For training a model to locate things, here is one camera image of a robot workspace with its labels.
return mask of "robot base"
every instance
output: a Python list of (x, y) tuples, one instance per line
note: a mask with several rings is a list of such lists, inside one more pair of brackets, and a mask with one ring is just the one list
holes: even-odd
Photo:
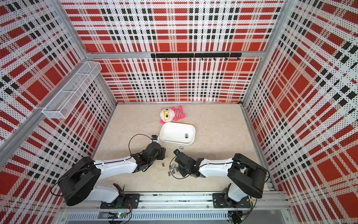
[(102, 202), (101, 209), (129, 209), (129, 202), (132, 209), (138, 208), (140, 194), (126, 194), (124, 197), (119, 195), (112, 203)]
[[(213, 205), (214, 208), (234, 208), (233, 206), (230, 206), (226, 203), (226, 200), (224, 198), (225, 194), (222, 193), (213, 193)], [(235, 208), (250, 208), (251, 203), (249, 197), (244, 197), (241, 199), (241, 201), (237, 202)]]

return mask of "vent grille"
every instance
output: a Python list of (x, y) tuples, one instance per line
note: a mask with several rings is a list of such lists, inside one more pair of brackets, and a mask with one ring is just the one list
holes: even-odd
[[(71, 212), (68, 221), (107, 219), (107, 212)], [(134, 211), (131, 220), (228, 220), (227, 211)]]

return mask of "black cable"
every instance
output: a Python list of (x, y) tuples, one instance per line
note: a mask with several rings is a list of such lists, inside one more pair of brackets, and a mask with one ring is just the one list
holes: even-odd
[(242, 215), (247, 215), (248, 216), (252, 212), (253, 208), (255, 208), (256, 203), (257, 203), (257, 198), (256, 198), (256, 201), (255, 201), (255, 204), (251, 207), (250, 211), (248, 213), (242, 213)]
[(230, 163), (233, 163), (233, 162), (229, 162), (229, 163), (205, 163), (205, 164), (202, 164), (201, 166), (199, 166), (199, 168), (202, 167), (202, 166), (205, 166), (205, 165), (209, 165), (209, 164), (212, 164), (212, 165), (224, 165), (224, 164), (230, 164)]
[[(132, 138), (136, 137), (137, 135), (144, 135), (144, 136), (147, 136), (147, 135), (145, 135), (145, 134), (136, 134), (136, 135), (135, 135), (135, 136), (133, 136)], [(129, 148), (129, 144), (131, 143), (131, 140), (129, 140), (129, 143), (128, 143), (128, 149), (129, 149), (129, 153), (131, 153), (131, 154), (132, 154), (131, 149)]]
[(130, 204), (129, 212), (130, 212), (131, 216), (129, 217), (129, 219), (125, 223), (121, 223), (121, 224), (126, 224), (127, 222), (129, 222), (131, 220), (131, 218), (133, 216), (132, 209), (131, 209), (132, 208), (132, 203), (130, 201), (128, 201), (128, 203)]
[(144, 170), (142, 170), (142, 172), (147, 171), (147, 169), (148, 169), (151, 165), (149, 165), (147, 168), (145, 168)]
[(93, 165), (90, 165), (90, 166), (97, 166), (97, 165), (102, 165), (102, 164), (107, 164), (107, 163), (117, 163), (117, 162), (122, 162), (122, 161), (125, 161), (125, 160), (129, 160), (131, 159), (131, 157), (129, 157), (128, 159), (123, 159), (123, 160), (119, 160), (119, 161), (112, 161), (112, 162), (105, 162), (105, 163), (98, 163), (98, 164), (93, 164)]
[(117, 214), (108, 212), (108, 214), (107, 214), (107, 219), (110, 219), (110, 218), (109, 218), (109, 215), (110, 215), (110, 214), (114, 216), (113, 219), (112, 219), (111, 221), (109, 221), (109, 223), (112, 224), (113, 220), (117, 217)]
[(78, 172), (80, 172), (80, 171), (83, 171), (83, 170), (88, 170), (88, 169), (89, 169), (89, 167), (85, 167), (85, 168), (79, 169), (79, 170), (77, 170), (77, 171), (75, 171), (75, 172), (73, 172), (73, 173), (67, 174), (66, 176), (60, 178), (60, 179), (51, 187), (50, 193), (51, 193), (52, 195), (55, 195), (55, 196), (62, 196), (62, 195), (54, 194), (54, 193), (52, 192), (52, 189), (54, 188), (54, 186), (56, 186), (61, 180), (65, 179), (66, 177), (71, 176), (71, 175), (73, 175), (73, 174), (75, 174), (75, 173), (78, 173)]
[[(170, 172), (170, 173), (171, 173), (171, 171), (170, 171), (171, 162), (172, 162), (173, 159), (175, 159), (175, 157), (177, 157), (177, 156), (178, 156), (178, 155), (174, 156), (174, 157), (171, 159), (170, 163), (169, 163), (169, 172)], [(186, 177), (183, 177), (183, 178), (177, 178), (177, 177), (174, 177), (174, 178), (180, 180), (180, 179), (187, 178), (188, 176), (190, 176), (190, 174), (188, 174)]]

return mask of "mounting plate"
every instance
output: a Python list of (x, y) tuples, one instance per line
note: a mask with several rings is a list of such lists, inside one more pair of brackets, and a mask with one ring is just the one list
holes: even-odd
[(117, 200), (114, 200), (114, 202), (112, 202), (109, 205), (106, 205), (105, 203), (102, 202), (100, 208), (101, 209), (129, 209), (130, 208), (129, 202), (130, 202), (132, 204), (132, 209), (136, 209), (138, 208), (139, 197), (140, 194), (126, 194), (123, 200), (119, 200), (121, 202), (124, 201), (123, 205), (122, 203), (117, 203)]
[[(225, 194), (222, 193), (213, 193), (213, 205), (214, 208), (232, 208), (226, 203), (224, 198)], [(238, 202), (236, 208), (251, 208), (251, 203), (249, 197), (244, 197), (241, 201)]]

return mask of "beige table surface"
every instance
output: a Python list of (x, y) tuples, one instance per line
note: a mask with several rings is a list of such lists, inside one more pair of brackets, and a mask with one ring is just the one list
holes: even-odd
[[(94, 160), (110, 160), (129, 155), (128, 142), (135, 134), (159, 136), (162, 124), (159, 113), (173, 104), (126, 104), (117, 105), (112, 119), (95, 153)], [(181, 123), (191, 124), (196, 129), (195, 141), (182, 145), (184, 152), (193, 159), (228, 159), (241, 153), (258, 163), (250, 134), (241, 108), (237, 104), (183, 104), (185, 118)], [(132, 153), (140, 152), (150, 139), (138, 135), (131, 141)], [(105, 184), (117, 183), (125, 191), (221, 191), (232, 181), (228, 177), (188, 177), (177, 180), (168, 176), (169, 162), (173, 151), (180, 145), (159, 141), (166, 148), (165, 159), (155, 161), (146, 172), (126, 173), (106, 178)]]

